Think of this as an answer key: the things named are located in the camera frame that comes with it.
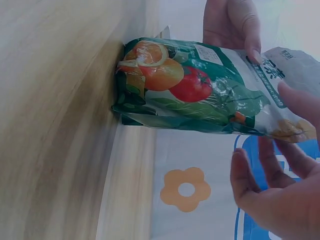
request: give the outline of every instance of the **snack bag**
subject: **snack bag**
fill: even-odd
[[[269,136],[293,143],[315,128],[282,102],[278,83],[320,93],[320,64],[302,51],[276,47],[262,65],[245,51],[199,42],[139,38],[117,65],[114,111],[124,125],[204,133]]]

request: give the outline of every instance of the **tomato illustration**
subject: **tomato illustration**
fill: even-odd
[[[212,85],[208,75],[191,66],[184,69],[183,79],[170,92],[179,100],[186,103],[194,103],[208,98],[212,91]]]

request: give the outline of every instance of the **green leaf illustration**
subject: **green leaf illustration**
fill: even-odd
[[[126,89],[133,94],[140,94],[140,90],[138,88],[136,88],[135,86],[132,86],[130,84],[126,85]]]
[[[228,123],[228,117],[218,112],[214,106],[207,102],[180,102],[163,97],[152,98],[151,100],[188,118],[212,121],[219,125]]]
[[[118,104],[122,104],[125,101],[126,96],[121,93],[119,98],[118,98]]]
[[[231,114],[240,112],[246,117],[254,117],[270,100],[262,91],[252,91],[242,84],[230,79],[219,79],[216,82],[214,94],[220,94],[222,101]]]

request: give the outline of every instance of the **fingernail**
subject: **fingernail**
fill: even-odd
[[[253,58],[256,61],[257,64],[261,65],[262,64],[262,59],[261,59],[261,55],[260,52],[258,52],[257,50],[253,50]]]
[[[235,155],[235,154],[241,154],[241,153],[242,153],[241,148],[236,148],[236,149],[234,150],[234,152],[233,152],[233,154],[232,154],[232,155]]]

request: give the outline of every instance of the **wooden board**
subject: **wooden board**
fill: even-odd
[[[0,0],[1,239],[148,239],[155,132],[110,107],[123,42],[158,34],[157,12]]]

